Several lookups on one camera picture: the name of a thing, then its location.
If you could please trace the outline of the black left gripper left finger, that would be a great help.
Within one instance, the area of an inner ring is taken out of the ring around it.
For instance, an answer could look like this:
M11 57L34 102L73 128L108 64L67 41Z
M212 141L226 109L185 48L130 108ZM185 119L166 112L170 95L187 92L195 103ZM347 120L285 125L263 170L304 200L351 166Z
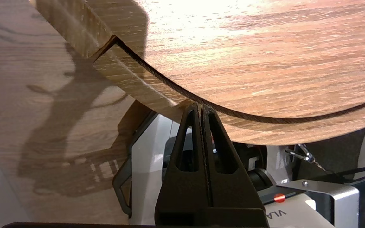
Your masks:
M213 145L205 105L183 113L155 207L155 223L165 227L212 227Z

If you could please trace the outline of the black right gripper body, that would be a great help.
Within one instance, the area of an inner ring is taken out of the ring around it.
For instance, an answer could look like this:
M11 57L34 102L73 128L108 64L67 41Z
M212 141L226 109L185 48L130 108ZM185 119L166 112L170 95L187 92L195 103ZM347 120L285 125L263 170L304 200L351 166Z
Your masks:
M305 191L271 186L258 192L271 228L332 228Z

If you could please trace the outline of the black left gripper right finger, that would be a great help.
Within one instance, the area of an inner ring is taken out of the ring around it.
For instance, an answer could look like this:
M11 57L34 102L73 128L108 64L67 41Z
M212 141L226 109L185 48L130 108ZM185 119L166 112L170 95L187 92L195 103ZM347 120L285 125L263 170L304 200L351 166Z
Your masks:
M207 105L201 108L201 130L211 205L264 210L219 116Z

